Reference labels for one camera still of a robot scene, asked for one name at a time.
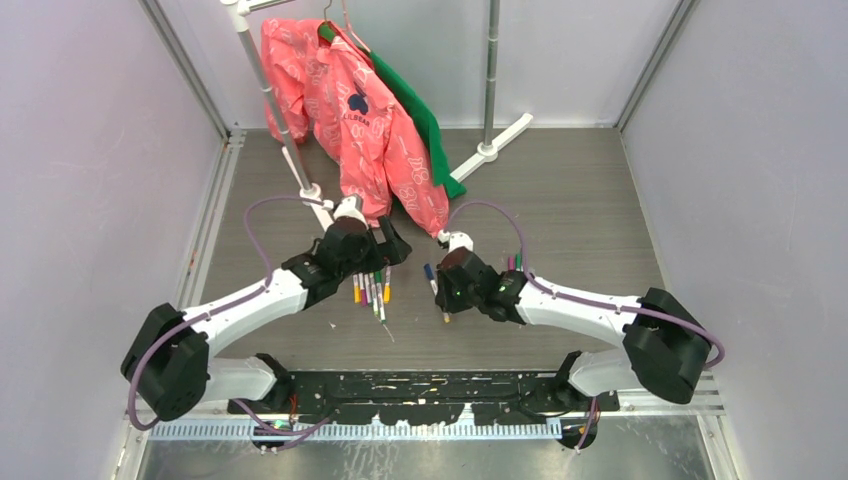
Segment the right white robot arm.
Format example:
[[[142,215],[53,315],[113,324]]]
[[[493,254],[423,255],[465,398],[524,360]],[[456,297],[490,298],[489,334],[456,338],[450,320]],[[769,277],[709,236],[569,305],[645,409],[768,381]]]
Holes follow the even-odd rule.
[[[555,327],[609,344],[603,352],[572,352],[555,384],[558,403],[582,409],[608,391],[643,388],[685,405],[694,396],[717,343],[669,292],[614,296],[568,288],[518,270],[497,272],[460,247],[435,270],[436,303],[450,314],[475,309],[491,320]]]

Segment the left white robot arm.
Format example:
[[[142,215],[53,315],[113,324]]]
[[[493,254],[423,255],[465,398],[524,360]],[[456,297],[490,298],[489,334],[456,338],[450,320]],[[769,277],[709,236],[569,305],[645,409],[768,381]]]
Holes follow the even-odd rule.
[[[218,355],[260,327],[334,295],[347,278],[404,262],[411,245],[388,217],[378,223],[382,240],[362,221],[340,217],[309,250],[251,286],[185,310],[169,303],[153,308],[120,367],[130,384],[128,414],[138,417],[138,399],[156,422],[176,420],[201,403],[219,400],[244,404],[254,413],[290,407],[292,377],[271,355],[242,360]]]

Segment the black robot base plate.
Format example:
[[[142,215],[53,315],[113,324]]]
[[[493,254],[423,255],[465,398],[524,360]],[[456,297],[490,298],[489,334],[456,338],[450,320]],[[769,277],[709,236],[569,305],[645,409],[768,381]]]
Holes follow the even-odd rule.
[[[590,400],[552,371],[296,371],[275,399],[249,406],[303,423],[388,426],[450,425],[469,409],[475,425],[494,426],[584,414]]]

